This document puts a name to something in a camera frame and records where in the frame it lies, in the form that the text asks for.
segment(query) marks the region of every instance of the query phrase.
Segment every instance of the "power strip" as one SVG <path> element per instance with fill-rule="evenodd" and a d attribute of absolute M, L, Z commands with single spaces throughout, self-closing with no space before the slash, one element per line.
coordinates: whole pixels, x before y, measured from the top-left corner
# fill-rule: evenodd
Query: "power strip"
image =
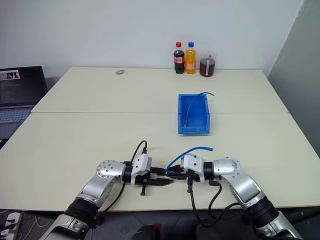
<path fill-rule="evenodd" d="M 15 223 L 18 223 L 18 224 L 16 224 L 13 229 L 3 230 L 1 232 L 1 237 L 5 236 L 5 238 L 3 238 L 3 239 L 16 240 L 17 234 L 19 231 L 19 225 L 20 225 L 21 218 L 22 218 L 22 214 L 19 212 L 13 212 L 8 215 L 6 222 L 5 222 L 5 226 L 8 226 L 10 224 L 15 224 Z"/>

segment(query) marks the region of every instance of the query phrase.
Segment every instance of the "laptop screen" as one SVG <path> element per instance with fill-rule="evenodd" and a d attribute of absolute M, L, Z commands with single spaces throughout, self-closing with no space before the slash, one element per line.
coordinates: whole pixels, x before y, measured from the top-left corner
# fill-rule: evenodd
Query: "laptop screen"
<path fill-rule="evenodd" d="M 0 107 L 35 105 L 47 91 L 41 66 L 0 69 Z"/>

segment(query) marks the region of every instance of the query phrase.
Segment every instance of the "laptop keyboard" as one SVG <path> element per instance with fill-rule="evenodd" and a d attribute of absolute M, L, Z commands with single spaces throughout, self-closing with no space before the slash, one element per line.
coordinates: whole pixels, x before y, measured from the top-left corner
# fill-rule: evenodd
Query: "laptop keyboard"
<path fill-rule="evenodd" d="M 2 110 L 0 124 L 23 122 L 31 114 L 31 109 Z"/>

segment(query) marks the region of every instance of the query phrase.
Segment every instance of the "laptop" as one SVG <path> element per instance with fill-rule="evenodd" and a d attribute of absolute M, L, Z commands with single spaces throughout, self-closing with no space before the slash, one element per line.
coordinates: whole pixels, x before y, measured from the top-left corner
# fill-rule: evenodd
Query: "laptop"
<path fill-rule="evenodd" d="M 11 137 L 47 92 L 41 66 L 0 69 L 0 140 Z"/>

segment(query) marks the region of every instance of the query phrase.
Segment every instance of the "plastic bottle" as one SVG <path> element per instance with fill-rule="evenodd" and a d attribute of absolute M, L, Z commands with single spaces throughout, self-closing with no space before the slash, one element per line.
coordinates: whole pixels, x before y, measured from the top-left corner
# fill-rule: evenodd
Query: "plastic bottle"
<path fill-rule="evenodd" d="M 194 43 L 188 43 L 189 49 L 185 52 L 185 72 L 194 74 L 196 72 L 196 50 L 193 49 Z"/>
<path fill-rule="evenodd" d="M 200 74 L 204 77 L 211 77 L 215 71 L 216 61 L 209 55 L 208 58 L 202 58 L 200 61 Z"/>
<path fill-rule="evenodd" d="M 174 69 L 177 74 L 183 74 L 185 71 L 185 53 L 181 49 L 181 42 L 175 43 L 176 50 L 173 52 Z"/>

